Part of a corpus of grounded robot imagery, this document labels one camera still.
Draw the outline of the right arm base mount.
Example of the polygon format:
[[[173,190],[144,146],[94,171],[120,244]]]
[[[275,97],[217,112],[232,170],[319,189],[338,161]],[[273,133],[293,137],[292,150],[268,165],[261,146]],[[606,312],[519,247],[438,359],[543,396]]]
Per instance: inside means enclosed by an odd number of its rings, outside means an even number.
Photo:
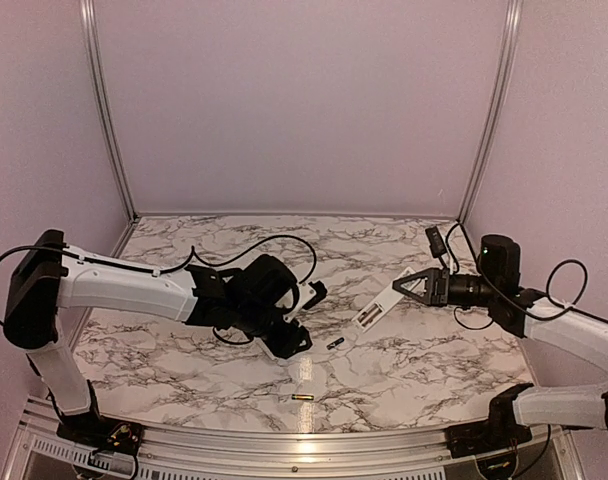
[[[493,397],[484,420],[448,427],[445,438],[451,457],[485,454],[531,441],[530,428],[519,425],[513,411],[513,401],[531,387],[532,383],[521,383]]]

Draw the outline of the white battery cover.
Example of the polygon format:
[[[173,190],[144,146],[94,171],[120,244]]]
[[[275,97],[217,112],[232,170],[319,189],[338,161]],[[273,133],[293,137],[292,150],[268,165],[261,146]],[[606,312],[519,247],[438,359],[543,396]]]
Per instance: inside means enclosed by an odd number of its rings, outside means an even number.
[[[269,347],[265,344],[265,342],[261,339],[256,339],[259,348],[265,353],[265,355],[271,359],[272,361],[278,361],[279,358],[276,357],[272,351],[269,349]]]

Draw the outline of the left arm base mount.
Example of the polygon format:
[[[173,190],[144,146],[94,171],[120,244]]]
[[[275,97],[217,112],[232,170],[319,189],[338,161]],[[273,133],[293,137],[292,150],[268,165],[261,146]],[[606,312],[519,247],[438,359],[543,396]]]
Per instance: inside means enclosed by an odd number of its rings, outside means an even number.
[[[93,447],[96,452],[117,452],[136,456],[142,442],[143,425],[102,415],[95,390],[90,381],[87,384],[90,409],[81,414],[64,414],[53,394],[49,393],[53,410],[59,419],[56,435],[77,444]]]

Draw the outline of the white remote control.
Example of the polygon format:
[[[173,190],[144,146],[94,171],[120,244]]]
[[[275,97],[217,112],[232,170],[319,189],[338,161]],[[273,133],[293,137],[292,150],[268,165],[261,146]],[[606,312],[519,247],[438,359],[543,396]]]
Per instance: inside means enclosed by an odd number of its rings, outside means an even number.
[[[382,291],[355,314],[352,318],[352,322],[359,335],[365,334],[371,330],[404,297],[402,293],[393,289],[393,282],[414,273],[415,270],[413,268],[405,268],[396,278],[391,280]]]

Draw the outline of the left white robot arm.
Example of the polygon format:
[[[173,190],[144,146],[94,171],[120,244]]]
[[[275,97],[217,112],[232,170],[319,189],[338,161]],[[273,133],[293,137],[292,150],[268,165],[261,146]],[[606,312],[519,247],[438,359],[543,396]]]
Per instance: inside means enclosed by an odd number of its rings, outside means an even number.
[[[294,314],[314,290],[278,258],[262,254],[244,268],[212,266],[195,256],[171,268],[122,262],[68,245],[59,230],[45,231],[12,273],[2,320],[5,338],[25,351],[50,391],[58,415],[90,445],[109,438],[92,385],[60,337],[64,308],[140,313],[188,326],[234,328],[260,340],[278,359],[311,348]]]

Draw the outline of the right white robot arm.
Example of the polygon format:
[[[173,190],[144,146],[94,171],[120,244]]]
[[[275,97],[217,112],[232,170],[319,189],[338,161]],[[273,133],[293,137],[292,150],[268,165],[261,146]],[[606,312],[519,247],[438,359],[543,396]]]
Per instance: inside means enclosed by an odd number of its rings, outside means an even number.
[[[536,289],[522,288],[520,247],[512,239],[488,234],[481,239],[476,274],[429,268],[396,279],[394,291],[431,307],[479,307],[491,322],[520,339],[570,353],[608,375],[608,324],[564,305]],[[518,428],[553,424],[608,433],[608,381],[572,387],[529,383],[494,397],[479,438],[499,448]]]

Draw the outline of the black battery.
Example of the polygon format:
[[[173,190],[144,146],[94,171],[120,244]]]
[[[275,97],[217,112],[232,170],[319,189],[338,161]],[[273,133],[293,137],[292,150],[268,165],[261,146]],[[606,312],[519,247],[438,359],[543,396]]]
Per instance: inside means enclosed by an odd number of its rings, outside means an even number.
[[[342,344],[344,341],[345,341],[345,339],[344,339],[343,337],[340,337],[340,338],[338,338],[338,339],[336,339],[336,340],[332,341],[331,343],[329,343],[329,344],[326,346],[326,348],[327,348],[328,350],[331,350],[331,349],[337,348],[337,347],[338,347],[339,345],[341,345],[341,344]]]

